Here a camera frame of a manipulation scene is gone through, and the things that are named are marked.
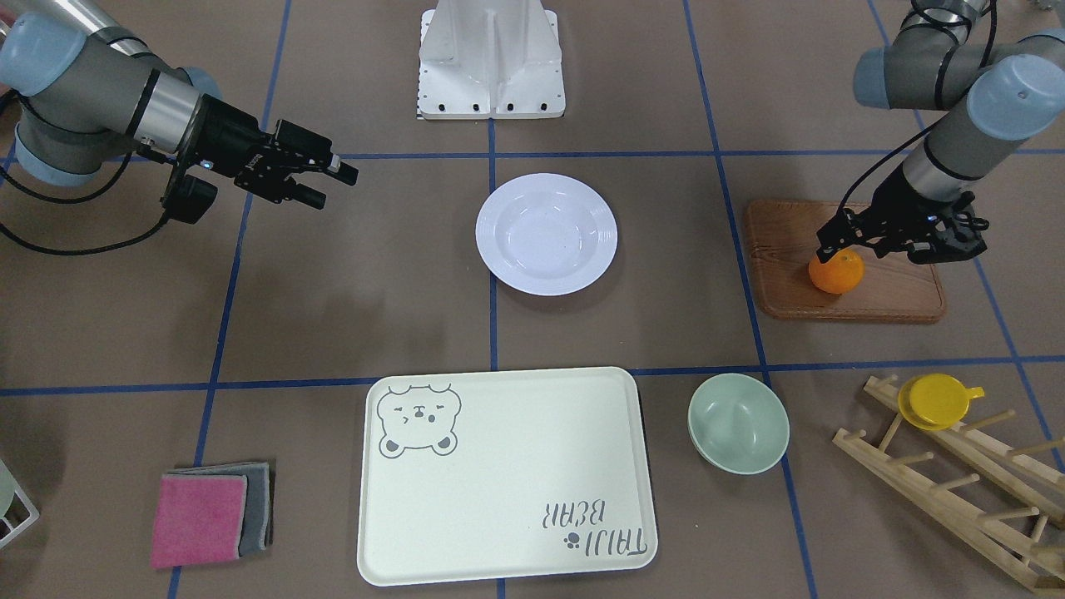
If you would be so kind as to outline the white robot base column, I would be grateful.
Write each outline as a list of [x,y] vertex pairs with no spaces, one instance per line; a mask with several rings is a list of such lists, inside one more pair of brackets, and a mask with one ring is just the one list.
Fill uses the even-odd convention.
[[440,1],[419,25],[422,119],[553,119],[567,96],[557,14],[540,1]]

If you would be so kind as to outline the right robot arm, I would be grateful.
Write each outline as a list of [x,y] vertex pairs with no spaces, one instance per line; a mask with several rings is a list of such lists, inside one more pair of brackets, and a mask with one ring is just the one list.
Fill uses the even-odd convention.
[[193,166],[263,200],[315,209],[324,194],[297,174],[357,181],[330,139],[285,119],[263,131],[223,100],[209,72],[171,67],[92,1],[4,1],[2,9],[14,17],[2,41],[2,84],[24,99],[17,160],[39,181],[83,187],[104,160],[137,152],[170,164],[164,215],[189,224],[217,195],[189,174]]

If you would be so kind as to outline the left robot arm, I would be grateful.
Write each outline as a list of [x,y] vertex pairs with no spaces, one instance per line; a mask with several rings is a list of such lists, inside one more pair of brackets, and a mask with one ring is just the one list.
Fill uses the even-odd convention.
[[995,16],[989,1],[913,1],[891,44],[861,56],[853,76],[861,106],[943,117],[904,143],[910,155],[868,208],[838,205],[818,230],[818,261],[851,246],[879,258],[905,253],[917,265],[970,260],[988,248],[974,182],[1062,115],[1064,37],[1058,27],[977,47],[969,38],[984,16]]

